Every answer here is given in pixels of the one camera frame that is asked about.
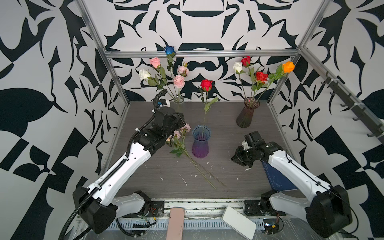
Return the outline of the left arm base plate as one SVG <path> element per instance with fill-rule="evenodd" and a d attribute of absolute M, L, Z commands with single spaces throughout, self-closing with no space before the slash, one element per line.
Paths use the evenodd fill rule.
<path fill-rule="evenodd" d="M 145 211 L 145 217 L 157 218 L 164 215 L 165 202 L 164 201 L 151 201 L 148 210 Z"/>

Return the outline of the blue purple glass vase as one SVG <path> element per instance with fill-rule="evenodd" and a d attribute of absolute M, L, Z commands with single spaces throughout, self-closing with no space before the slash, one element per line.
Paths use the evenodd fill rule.
<path fill-rule="evenodd" d="M 211 138 L 211 130 L 203 125 L 198 125 L 193 130 L 194 143 L 192 153 L 196 158 L 205 158 L 209 153 L 209 139 Z"/>

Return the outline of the pink rose flower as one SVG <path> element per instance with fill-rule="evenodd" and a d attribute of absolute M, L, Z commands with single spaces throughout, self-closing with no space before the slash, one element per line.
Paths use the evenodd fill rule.
<path fill-rule="evenodd" d="M 172 99 L 176 99 L 176 90 L 172 91 L 171 83 L 173 82 L 173 58 L 167 58 L 167 65 L 163 67 L 158 57 L 150 59 L 152 68 L 156 71 L 153 77 L 148 77 L 148 84 L 156 86 L 158 90 L 167 89 Z"/>

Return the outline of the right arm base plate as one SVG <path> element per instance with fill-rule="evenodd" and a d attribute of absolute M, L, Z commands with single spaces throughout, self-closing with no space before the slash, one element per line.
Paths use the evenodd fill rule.
<path fill-rule="evenodd" d="M 286 216 L 286 213 L 273 209 L 268 199 L 245 200 L 245 215 L 253 216 Z"/>

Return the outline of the blue rose flower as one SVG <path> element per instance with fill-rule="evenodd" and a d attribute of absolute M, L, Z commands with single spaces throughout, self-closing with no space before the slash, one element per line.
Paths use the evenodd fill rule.
<path fill-rule="evenodd" d="M 173 100 L 176 99 L 175 93 L 172 91 L 170 87 L 170 82 L 174 79 L 174 56 L 176 55 L 175 49 L 172 46 L 166 46 L 165 47 L 165 53 L 167 58 L 167 70 L 170 73 L 170 79 L 167 80 L 167 88 L 171 92 L 171 96 L 173 97 Z"/>

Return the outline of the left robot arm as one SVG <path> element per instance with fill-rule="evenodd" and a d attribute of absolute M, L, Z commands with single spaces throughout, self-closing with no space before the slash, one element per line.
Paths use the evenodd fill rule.
<path fill-rule="evenodd" d="M 77 236 L 77 239 L 81 239 L 89 231 L 102 233 L 120 217 L 144 215 L 149 209 L 151 200 L 141 191 L 120 198 L 116 194 L 133 173 L 161 149 L 176 130 L 186 124 L 183 114 L 176 112 L 164 99 L 167 92 L 163 89 L 155 96 L 153 115 L 135 130 L 121 158 L 88 187 L 78 187 L 73 192 L 76 208 L 64 224 L 58 237 L 60 240 L 64 239 L 76 216 L 88 224 L 88 228 Z"/>

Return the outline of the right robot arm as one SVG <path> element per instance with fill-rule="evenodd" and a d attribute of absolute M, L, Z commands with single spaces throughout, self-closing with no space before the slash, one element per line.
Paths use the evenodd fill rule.
<path fill-rule="evenodd" d="M 316 177 L 289 156 L 280 145 L 265 142 L 257 131 L 245 135 L 245 140 L 237 147 L 231 161 L 249 168 L 255 161 L 266 163 L 304 194 L 303 198 L 295 198 L 277 190 L 268 191 L 261 195 L 258 205 L 246 204 L 247 216 L 284 212 L 307 222 L 322 238 L 338 233 L 358 218 L 343 187 L 332 186 Z"/>

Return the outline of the large pink peony flower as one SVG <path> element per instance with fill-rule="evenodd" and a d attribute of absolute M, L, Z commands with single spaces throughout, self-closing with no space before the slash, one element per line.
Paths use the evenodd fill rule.
<path fill-rule="evenodd" d="M 181 95 L 181 89 L 185 86 L 185 78 L 177 75 L 174 77 L 173 84 L 176 89 L 176 94 Z"/>

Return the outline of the maroon glass vase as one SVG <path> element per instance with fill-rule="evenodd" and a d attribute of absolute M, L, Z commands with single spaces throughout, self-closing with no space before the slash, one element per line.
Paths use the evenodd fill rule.
<path fill-rule="evenodd" d="M 236 124 L 240 128 L 247 128 L 251 125 L 254 111 L 260 106 L 260 102 L 255 98 L 248 97 L 244 99 L 244 108 L 236 119 Z"/>

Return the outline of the clear glass vase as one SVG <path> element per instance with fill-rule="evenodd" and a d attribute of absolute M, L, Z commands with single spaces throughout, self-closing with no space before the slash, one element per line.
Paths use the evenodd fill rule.
<path fill-rule="evenodd" d="M 181 95 L 175 96 L 173 99 L 173 107 L 176 110 L 176 112 L 183 113 L 184 112 L 184 97 Z"/>

